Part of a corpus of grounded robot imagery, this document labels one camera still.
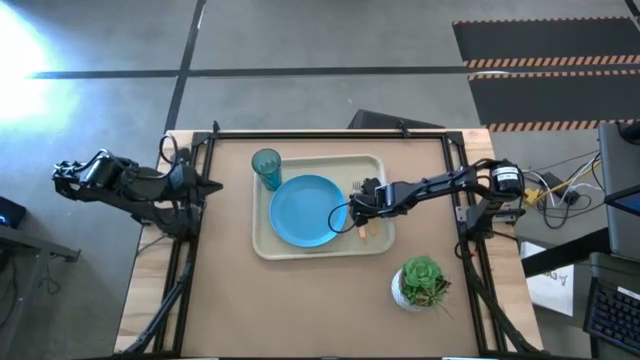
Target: brown tabletop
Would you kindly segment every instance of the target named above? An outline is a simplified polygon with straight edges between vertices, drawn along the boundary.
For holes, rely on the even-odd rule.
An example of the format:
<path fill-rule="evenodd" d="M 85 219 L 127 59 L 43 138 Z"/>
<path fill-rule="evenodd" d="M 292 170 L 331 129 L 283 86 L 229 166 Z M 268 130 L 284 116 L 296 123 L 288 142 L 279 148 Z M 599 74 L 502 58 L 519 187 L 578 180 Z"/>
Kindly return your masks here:
<path fill-rule="evenodd" d="M 494 157 L 486 130 L 460 131 L 469 163 Z M 180 146 L 190 145 L 192 131 L 172 134 Z M 183 356 L 477 355 L 462 263 L 453 256 L 457 233 L 449 197 L 423 202 L 408 216 L 394 218 L 396 242 L 383 254 L 265 260 L 251 245 L 250 167 L 253 153 L 264 147 L 283 158 L 371 154 L 384 163 L 388 181 L 415 181 L 446 171 L 441 142 L 432 139 L 217 141 L 211 178 L 225 188 L 207 198 Z M 159 165 L 164 171 L 167 167 Z M 512 233 L 506 226 L 500 230 Z M 145 228 L 140 245 L 158 235 L 157 229 Z M 116 351 L 130 345 L 158 309 L 170 251 L 171 242 L 165 240 L 136 259 Z M 496 237 L 487 242 L 487 252 L 500 305 L 527 340 L 541 348 L 516 244 Z M 389 283 L 407 258 L 423 254 L 441 264 L 453 285 L 444 309 L 415 315 L 394 304 Z M 484 307 L 483 318 L 492 348 Z M 169 322 L 166 348 L 172 344 L 175 311 Z"/>

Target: plate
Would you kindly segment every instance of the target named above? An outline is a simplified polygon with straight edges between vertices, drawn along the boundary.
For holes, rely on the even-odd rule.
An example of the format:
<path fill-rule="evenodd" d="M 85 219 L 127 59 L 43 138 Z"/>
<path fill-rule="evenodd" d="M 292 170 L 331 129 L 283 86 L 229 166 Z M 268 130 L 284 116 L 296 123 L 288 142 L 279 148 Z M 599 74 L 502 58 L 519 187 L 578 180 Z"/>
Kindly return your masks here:
<path fill-rule="evenodd" d="M 346 201 L 331 180 L 318 175 L 297 176 L 282 184 L 271 198 L 269 221 L 280 238 L 291 245 L 315 247 L 337 234 L 329 228 L 329 213 Z M 331 216 L 331 226 L 342 230 L 347 206 Z"/>

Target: tray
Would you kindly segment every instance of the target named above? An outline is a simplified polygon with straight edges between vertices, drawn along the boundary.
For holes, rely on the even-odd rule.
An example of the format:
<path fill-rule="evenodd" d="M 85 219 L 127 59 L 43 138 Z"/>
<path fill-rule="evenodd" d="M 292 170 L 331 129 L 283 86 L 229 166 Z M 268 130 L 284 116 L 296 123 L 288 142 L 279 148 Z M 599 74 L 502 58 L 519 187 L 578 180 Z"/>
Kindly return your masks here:
<path fill-rule="evenodd" d="M 353 191 L 353 182 L 377 177 L 386 184 L 382 161 L 371 155 L 344 155 L 282 159 L 282 181 L 304 174 L 324 176 L 342 190 L 345 201 Z M 273 192 L 267 190 L 260 178 L 253 179 L 253 249 L 267 260 L 305 259 L 331 256 L 374 255 L 387 251 L 395 240 L 395 229 L 389 219 L 375 219 L 365 226 L 366 238 L 361 239 L 354 228 L 338 234 L 325 245 L 299 248 L 286 243 L 273 231 L 269 222 L 269 203 Z M 345 229 L 352 224 L 347 218 Z"/>

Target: yellow cable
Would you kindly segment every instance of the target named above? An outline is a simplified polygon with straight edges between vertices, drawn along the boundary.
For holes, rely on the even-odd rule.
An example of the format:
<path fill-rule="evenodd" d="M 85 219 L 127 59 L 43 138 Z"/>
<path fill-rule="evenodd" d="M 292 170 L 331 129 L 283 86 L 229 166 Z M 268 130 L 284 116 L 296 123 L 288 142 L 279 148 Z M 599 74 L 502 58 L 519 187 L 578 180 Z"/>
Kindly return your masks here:
<path fill-rule="evenodd" d="M 597 168 L 598 166 L 600 166 L 600 160 L 596 161 L 592 167 L 589 167 L 587 170 L 585 170 L 585 172 L 582 173 L 582 175 L 578 176 L 576 179 L 579 179 L 587 174 L 589 174 L 593 169 Z M 573 178 L 563 182 L 562 184 L 552 188 L 551 190 L 547 190 L 545 192 L 543 192 L 542 194 L 540 194 L 540 196 L 538 196 L 535 200 L 533 200 L 531 202 L 531 204 L 529 206 L 533 206 L 535 205 L 538 201 L 542 200 L 545 196 L 547 196 L 548 194 L 558 190 L 558 189 L 562 189 L 565 186 L 568 186 L 569 184 L 571 184 L 571 182 L 573 181 Z"/>

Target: green plant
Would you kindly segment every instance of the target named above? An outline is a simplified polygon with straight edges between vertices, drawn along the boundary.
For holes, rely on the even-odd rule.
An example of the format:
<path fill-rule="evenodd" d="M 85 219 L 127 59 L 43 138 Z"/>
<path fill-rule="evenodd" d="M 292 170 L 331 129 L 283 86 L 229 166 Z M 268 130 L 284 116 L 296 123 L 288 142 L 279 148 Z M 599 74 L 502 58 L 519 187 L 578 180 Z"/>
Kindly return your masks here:
<path fill-rule="evenodd" d="M 412 305 L 441 304 L 449 285 L 438 263 L 428 256 L 411 258 L 402 265 L 402 294 Z"/>

